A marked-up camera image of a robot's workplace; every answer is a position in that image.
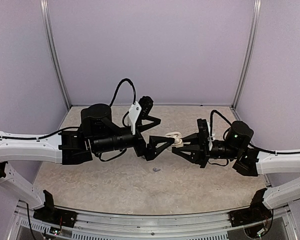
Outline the cream earbud charging case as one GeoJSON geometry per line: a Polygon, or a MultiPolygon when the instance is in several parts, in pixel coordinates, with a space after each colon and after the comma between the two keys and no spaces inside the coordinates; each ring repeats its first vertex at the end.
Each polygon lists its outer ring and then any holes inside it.
{"type": "Polygon", "coordinates": [[[183,136],[180,132],[178,131],[172,131],[172,132],[168,132],[164,135],[167,138],[173,138],[174,139],[174,143],[170,146],[171,148],[175,147],[175,148],[181,148],[184,146],[184,142],[183,142],[183,136]]]}

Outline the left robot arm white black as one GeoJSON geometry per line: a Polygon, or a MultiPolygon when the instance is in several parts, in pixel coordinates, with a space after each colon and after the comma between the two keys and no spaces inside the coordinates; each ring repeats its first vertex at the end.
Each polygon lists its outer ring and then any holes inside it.
{"type": "Polygon", "coordinates": [[[161,123],[149,115],[152,104],[135,102],[128,110],[128,126],[119,127],[112,121],[109,105],[98,103],[80,112],[79,127],[66,127],[39,135],[17,135],[0,131],[0,185],[39,211],[53,223],[60,218],[53,196],[38,190],[9,164],[10,161],[40,161],[62,165],[89,162],[102,153],[133,148],[139,157],[154,160],[163,150],[174,144],[173,137],[150,136],[146,143],[142,132],[161,123]]]}

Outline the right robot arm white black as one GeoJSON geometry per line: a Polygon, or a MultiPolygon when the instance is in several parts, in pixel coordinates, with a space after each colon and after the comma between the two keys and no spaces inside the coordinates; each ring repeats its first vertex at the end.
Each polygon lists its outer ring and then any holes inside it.
{"type": "MultiPolygon", "coordinates": [[[[276,151],[252,146],[254,131],[243,121],[234,121],[223,140],[217,140],[212,127],[198,119],[198,132],[182,139],[182,147],[172,153],[205,168],[210,159],[235,161],[233,169],[242,176],[258,177],[274,173],[300,174],[300,149],[276,151]]],[[[256,222],[266,210],[272,210],[300,199],[300,177],[282,185],[258,190],[246,210],[246,218],[256,222]]]]}

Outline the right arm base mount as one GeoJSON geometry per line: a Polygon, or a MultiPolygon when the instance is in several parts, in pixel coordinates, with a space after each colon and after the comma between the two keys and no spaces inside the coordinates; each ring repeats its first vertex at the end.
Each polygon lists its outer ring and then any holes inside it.
{"type": "Polygon", "coordinates": [[[229,212],[232,227],[248,225],[273,217],[273,211],[263,204],[266,190],[266,188],[258,190],[254,194],[248,207],[229,212]]]}

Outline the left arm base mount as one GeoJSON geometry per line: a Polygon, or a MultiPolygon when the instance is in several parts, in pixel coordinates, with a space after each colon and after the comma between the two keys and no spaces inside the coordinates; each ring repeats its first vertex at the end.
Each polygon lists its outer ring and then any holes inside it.
{"type": "Polygon", "coordinates": [[[78,213],[72,210],[66,210],[55,207],[53,195],[47,190],[43,190],[43,206],[35,209],[33,217],[46,223],[55,224],[60,227],[73,228],[78,213]]]}

